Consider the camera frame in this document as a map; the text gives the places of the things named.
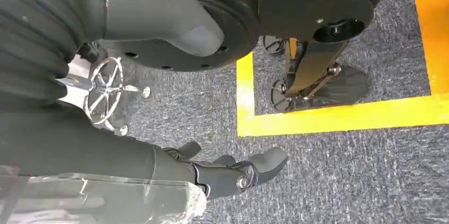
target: black wheel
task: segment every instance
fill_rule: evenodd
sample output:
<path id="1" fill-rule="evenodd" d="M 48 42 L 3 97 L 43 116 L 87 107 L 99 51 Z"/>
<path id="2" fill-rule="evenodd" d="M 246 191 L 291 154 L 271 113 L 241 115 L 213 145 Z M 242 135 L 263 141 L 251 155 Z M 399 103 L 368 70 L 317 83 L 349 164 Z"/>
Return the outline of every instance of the black wheel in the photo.
<path id="1" fill-rule="evenodd" d="M 174 71 L 222 67 L 250 53 L 259 38 L 256 0 L 198 0 L 224 32 L 220 49 L 207 57 L 185 53 L 166 41 L 108 41 L 107 47 L 138 56 L 136 62 Z"/>
<path id="2" fill-rule="evenodd" d="M 285 98 L 284 94 L 286 92 L 286 85 L 283 79 L 277 80 L 274 82 L 271 87 L 271 104 L 274 109 L 279 112 L 288 112 L 291 110 L 291 98 Z"/>
<path id="3" fill-rule="evenodd" d="M 287 39 L 265 35 L 262 39 L 265 50 L 271 55 L 279 55 L 285 50 Z"/>

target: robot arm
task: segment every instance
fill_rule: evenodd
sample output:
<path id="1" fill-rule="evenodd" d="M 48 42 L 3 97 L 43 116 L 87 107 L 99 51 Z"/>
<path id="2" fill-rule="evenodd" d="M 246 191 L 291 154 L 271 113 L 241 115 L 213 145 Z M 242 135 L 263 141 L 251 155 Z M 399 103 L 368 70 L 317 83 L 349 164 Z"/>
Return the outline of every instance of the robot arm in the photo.
<path id="1" fill-rule="evenodd" d="M 161 149 L 119 138 L 57 101 L 66 89 L 55 79 L 67 75 L 83 42 L 163 39 L 195 56 L 215 53 L 223 32 L 196 0 L 0 1 L 0 165 L 26 176 L 188 181 L 209 199 L 267 182 L 285 165 L 287 156 L 278 148 L 237 164 L 227 157 L 191 162 L 196 145 Z"/>

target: yellow floor tape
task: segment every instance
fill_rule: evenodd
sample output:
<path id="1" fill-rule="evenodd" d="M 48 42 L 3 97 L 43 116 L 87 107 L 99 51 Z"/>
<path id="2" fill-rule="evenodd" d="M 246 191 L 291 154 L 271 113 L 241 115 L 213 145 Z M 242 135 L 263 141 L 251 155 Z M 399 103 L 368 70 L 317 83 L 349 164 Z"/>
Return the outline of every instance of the yellow floor tape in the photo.
<path id="1" fill-rule="evenodd" d="M 255 115 L 252 53 L 237 61 L 238 136 L 449 124 L 449 0 L 416 0 L 431 96 Z"/>

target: plastic wrap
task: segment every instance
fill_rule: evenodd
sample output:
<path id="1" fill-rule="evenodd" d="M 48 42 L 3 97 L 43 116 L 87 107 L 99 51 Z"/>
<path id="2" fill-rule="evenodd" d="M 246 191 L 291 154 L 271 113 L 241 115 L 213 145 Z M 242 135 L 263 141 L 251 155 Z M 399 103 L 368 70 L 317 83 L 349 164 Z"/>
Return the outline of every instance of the plastic wrap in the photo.
<path id="1" fill-rule="evenodd" d="M 0 166 L 0 223 L 184 224 L 206 207 L 203 191 L 188 182 L 18 173 Z"/>

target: bolt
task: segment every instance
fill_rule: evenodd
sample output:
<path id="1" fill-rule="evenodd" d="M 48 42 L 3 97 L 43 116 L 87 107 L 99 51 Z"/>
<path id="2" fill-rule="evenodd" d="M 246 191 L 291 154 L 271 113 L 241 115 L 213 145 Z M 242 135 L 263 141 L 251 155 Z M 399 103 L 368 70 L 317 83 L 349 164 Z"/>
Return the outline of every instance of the bolt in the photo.
<path id="1" fill-rule="evenodd" d="M 337 36 L 340 34 L 340 29 L 338 27 L 335 27 L 332 31 L 332 35 L 333 36 Z"/>
<path id="2" fill-rule="evenodd" d="M 246 190 L 248 187 L 248 180 L 246 179 L 246 175 L 240 175 L 237 179 L 237 189 L 241 192 Z"/>
<path id="3" fill-rule="evenodd" d="M 151 94 L 151 88 L 150 87 L 145 87 L 145 89 L 143 89 L 142 95 L 144 98 L 148 98 Z"/>
<path id="4" fill-rule="evenodd" d="M 127 126 L 127 125 L 123 125 L 123 126 L 120 128 L 120 135 L 126 136 L 126 134 L 128 134 L 128 126 Z"/>
<path id="5" fill-rule="evenodd" d="M 342 70 L 342 67 L 339 64 L 334 64 L 333 67 L 328 68 L 328 73 L 332 76 L 337 76 Z"/>

